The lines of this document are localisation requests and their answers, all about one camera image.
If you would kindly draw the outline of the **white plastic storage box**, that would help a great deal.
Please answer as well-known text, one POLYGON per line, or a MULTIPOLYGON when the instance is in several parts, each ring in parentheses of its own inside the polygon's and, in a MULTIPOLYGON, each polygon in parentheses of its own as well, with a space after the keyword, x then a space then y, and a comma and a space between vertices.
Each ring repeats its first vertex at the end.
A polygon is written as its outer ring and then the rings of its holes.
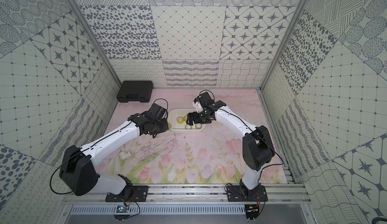
POLYGON ((195 109, 174 109, 168 115, 168 123, 170 130, 175 133, 190 133, 203 131, 205 125, 194 124, 190 126, 186 124, 187 114, 195 112, 195 109))

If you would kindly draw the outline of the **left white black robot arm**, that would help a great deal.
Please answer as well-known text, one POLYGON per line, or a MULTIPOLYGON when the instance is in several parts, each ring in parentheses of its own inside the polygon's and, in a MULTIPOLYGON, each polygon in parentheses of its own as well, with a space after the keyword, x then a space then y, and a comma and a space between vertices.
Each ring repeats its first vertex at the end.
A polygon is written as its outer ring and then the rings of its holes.
POLYGON ((76 196, 106 193, 122 201, 131 199, 133 184, 127 177, 121 174, 99 174, 96 167, 125 143, 141 135, 155 138, 168 131, 167 117, 167 109, 153 103, 147 111, 130 116, 119 127, 99 139, 81 147, 68 147, 57 169, 60 179, 76 196))

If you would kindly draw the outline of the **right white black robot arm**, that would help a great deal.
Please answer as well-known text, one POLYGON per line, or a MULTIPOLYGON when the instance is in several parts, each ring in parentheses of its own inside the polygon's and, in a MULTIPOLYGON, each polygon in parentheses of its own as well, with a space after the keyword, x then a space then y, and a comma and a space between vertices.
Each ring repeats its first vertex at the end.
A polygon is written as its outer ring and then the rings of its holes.
POLYGON ((226 103, 216 101, 213 93, 208 90, 201 91, 192 104, 196 110, 187 114, 186 123, 189 126, 217 121, 241 139, 242 157, 247 168, 240 185, 245 190, 255 190, 260 184, 264 168, 276 155, 268 129, 248 123, 226 103))

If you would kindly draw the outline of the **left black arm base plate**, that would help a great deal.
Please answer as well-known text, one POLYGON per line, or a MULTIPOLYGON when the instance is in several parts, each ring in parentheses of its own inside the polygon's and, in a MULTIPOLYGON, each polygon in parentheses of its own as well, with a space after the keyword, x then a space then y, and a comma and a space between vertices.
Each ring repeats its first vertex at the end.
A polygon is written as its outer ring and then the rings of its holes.
POLYGON ((108 193, 106 196, 106 202, 145 202, 148 195, 149 186, 144 185, 135 185, 130 187, 125 187, 120 194, 108 193))

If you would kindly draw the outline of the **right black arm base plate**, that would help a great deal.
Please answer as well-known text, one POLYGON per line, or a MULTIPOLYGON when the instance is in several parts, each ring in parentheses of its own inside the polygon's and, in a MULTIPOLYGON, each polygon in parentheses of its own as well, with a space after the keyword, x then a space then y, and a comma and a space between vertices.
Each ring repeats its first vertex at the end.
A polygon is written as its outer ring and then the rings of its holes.
POLYGON ((229 202, 266 202, 268 201, 265 186, 258 185, 253 190, 248 190, 245 186, 225 186, 225 192, 229 202))

